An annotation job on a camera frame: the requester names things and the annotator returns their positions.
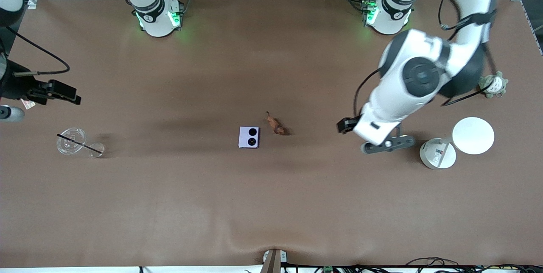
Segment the black straw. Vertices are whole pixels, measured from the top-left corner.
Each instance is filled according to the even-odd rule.
[[[103,152],[98,151],[98,150],[96,150],[96,149],[94,149],[94,148],[91,148],[91,147],[89,147],[89,146],[87,146],[87,145],[85,145],[85,144],[81,144],[81,143],[79,143],[79,142],[76,142],[75,140],[73,140],[73,139],[71,139],[71,138],[68,138],[68,137],[66,137],[66,136],[64,136],[64,135],[57,134],[56,136],[62,137],[62,138],[64,138],[64,139],[66,139],[66,140],[69,140],[69,141],[72,142],[72,143],[76,143],[76,144],[78,144],[79,146],[83,146],[83,147],[85,147],[85,148],[87,148],[87,149],[90,149],[90,150],[92,150],[92,151],[96,151],[97,153],[100,153],[100,154],[103,153]]]

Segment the turtle plush toy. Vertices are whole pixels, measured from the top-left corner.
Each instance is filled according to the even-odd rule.
[[[489,86],[488,89],[483,91],[487,98],[492,98],[494,95],[496,97],[502,97],[506,93],[506,84],[509,80],[504,79],[504,74],[502,72],[497,72],[496,75],[488,75],[486,77],[479,78],[479,88],[484,89]]]

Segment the clear glass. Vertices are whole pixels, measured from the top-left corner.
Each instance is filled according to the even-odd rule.
[[[87,134],[85,134],[84,130],[81,128],[70,128],[62,132],[60,135],[66,136],[67,138],[77,142],[74,143],[71,140],[58,137],[58,139],[56,140],[56,148],[59,150],[60,153],[64,155],[74,155],[76,153],[79,153],[83,156],[96,158],[101,157],[104,153],[104,145],[102,143],[89,142],[87,139]],[[99,152],[91,150],[78,143],[98,150]]]

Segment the brown table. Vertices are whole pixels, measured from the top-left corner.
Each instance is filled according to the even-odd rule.
[[[409,27],[446,36],[439,1],[417,0]],[[56,78],[83,103],[0,126],[0,266],[251,265],[268,248],[312,265],[543,263],[541,56],[521,4],[498,7],[507,94],[439,98],[403,123],[419,140],[467,116],[494,127],[487,153],[437,172],[419,146],[368,156],[337,134],[391,39],[344,0],[193,0],[164,39],[124,0],[39,0],[20,32],[70,63]],[[60,67],[20,39],[11,58]],[[293,136],[273,135],[266,111]],[[107,157],[58,153],[71,126],[105,138]],[[238,149],[239,126],[262,128],[260,149]]]

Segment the black stick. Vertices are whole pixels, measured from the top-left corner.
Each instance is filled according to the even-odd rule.
[[[79,143],[79,142],[76,142],[75,140],[73,140],[73,139],[71,139],[71,138],[68,138],[68,137],[66,137],[66,136],[64,136],[64,135],[57,134],[56,136],[61,137],[61,138],[64,138],[64,139],[66,139],[66,140],[69,140],[69,141],[72,142],[72,143],[76,143],[76,144],[78,144],[79,146],[83,146],[83,147],[85,147],[85,148],[87,148],[87,149],[90,149],[90,150],[92,150],[92,151],[95,151],[95,152],[97,152],[97,153],[100,153],[100,154],[103,153],[103,152],[98,151],[98,150],[96,150],[96,149],[94,149],[94,148],[90,148],[89,146],[87,146],[87,145],[85,145],[85,144],[81,144],[81,143]]]

